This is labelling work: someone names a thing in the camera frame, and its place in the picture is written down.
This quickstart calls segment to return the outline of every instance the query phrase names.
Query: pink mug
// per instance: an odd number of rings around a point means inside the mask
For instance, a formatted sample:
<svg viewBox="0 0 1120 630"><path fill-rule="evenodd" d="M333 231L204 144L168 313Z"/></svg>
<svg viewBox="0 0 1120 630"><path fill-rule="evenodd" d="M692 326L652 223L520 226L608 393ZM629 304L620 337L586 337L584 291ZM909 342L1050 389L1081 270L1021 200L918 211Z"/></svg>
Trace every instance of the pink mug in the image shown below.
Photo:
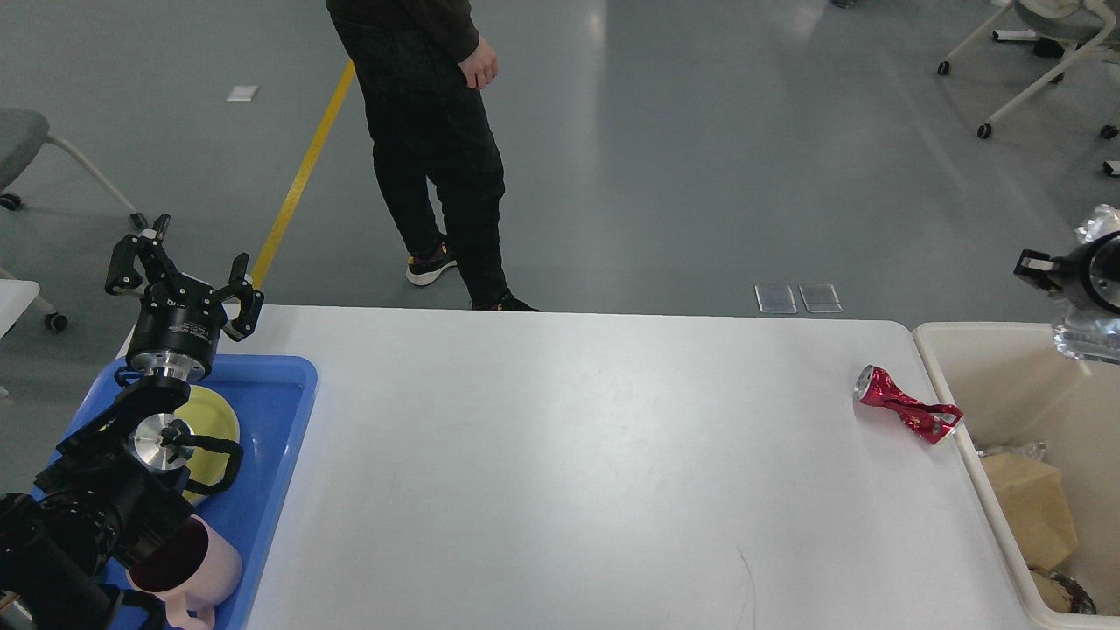
<svg viewBox="0 0 1120 630"><path fill-rule="evenodd" d="M241 556L206 521L193 515L170 540L128 572L129 584L164 600L167 622L183 630L213 630L214 606L241 582ZM192 617L187 611L195 611Z"/></svg>

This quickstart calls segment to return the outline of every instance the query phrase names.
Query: gray floor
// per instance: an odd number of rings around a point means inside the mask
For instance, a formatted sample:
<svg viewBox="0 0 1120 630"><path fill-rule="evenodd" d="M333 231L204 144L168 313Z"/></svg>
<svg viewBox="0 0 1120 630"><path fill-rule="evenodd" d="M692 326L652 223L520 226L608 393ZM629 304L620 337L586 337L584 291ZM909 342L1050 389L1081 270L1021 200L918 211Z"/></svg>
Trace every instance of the gray floor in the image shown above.
<svg viewBox="0 0 1120 630"><path fill-rule="evenodd" d="M1100 62L1076 67L978 140L1053 64L982 41L936 76L993 11L476 1L502 59L485 98L506 164L511 285L549 311L747 317L756 282L833 282L841 317L1047 321L1051 305L1010 271L1025 247L1066 251L1113 201L1120 182L1100 164L1120 143L1096 130L1116 83ZM0 6L0 104L43 111L149 217L170 213L174 260L213 284L237 252L255 258L345 61L318 1ZM224 102L235 84L261 89ZM467 307L455 274L405 282L364 127L355 85L268 300ZM111 197L53 147L12 189L27 207L0 215L0 265L37 280L72 326L50 334L29 312L3 337L3 491L30 487L137 313L101 289L129 228Z"/></svg>

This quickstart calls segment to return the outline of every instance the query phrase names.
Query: red crushed can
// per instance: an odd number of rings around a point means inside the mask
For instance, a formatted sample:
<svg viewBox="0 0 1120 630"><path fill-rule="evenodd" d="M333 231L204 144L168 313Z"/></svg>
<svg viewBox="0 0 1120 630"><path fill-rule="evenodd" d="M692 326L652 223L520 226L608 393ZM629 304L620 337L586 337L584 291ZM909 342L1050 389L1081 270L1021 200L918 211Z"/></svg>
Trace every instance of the red crushed can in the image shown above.
<svg viewBox="0 0 1120 630"><path fill-rule="evenodd" d="M930 444L941 442L961 421L954 405L926 405L898 389L883 368L868 365L856 379L856 400L869 407L884 407L898 414L903 423Z"/></svg>

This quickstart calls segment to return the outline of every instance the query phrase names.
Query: black pants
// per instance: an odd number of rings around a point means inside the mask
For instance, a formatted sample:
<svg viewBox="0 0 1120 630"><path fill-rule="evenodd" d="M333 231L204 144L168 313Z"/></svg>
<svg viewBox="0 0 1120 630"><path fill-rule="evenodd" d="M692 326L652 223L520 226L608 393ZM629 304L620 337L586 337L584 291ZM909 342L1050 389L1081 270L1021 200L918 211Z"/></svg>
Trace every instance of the black pants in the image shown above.
<svg viewBox="0 0 1120 630"><path fill-rule="evenodd" d="M377 186L404 247L424 256L438 241L430 179L470 300L497 302L506 289L497 229L505 183L482 94L419 29L334 22L357 68Z"/></svg>

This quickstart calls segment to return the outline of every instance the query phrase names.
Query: hand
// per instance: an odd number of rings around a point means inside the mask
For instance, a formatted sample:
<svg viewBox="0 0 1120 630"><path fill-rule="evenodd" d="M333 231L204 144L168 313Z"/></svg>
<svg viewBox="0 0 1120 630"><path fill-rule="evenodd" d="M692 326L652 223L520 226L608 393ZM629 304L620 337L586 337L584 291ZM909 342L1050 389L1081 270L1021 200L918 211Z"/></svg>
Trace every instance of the hand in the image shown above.
<svg viewBox="0 0 1120 630"><path fill-rule="evenodd" d="M497 53L491 48L485 37L479 37L478 47L469 57L459 62L459 70L467 77L467 87L482 90L497 76Z"/></svg>

